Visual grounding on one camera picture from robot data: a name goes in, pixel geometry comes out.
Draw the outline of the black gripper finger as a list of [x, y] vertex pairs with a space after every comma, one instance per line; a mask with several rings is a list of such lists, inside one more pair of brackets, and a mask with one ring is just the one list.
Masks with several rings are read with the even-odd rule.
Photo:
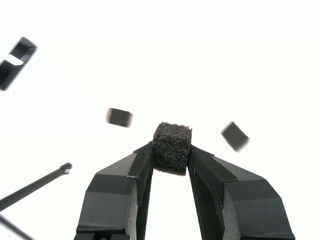
[[265, 178], [195, 146], [188, 172], [202, 239], [295, 239], [283, 201]]
[[152, 143], [98, 171], [89, 184], [76, 240], [143, 240], [154, 152]]

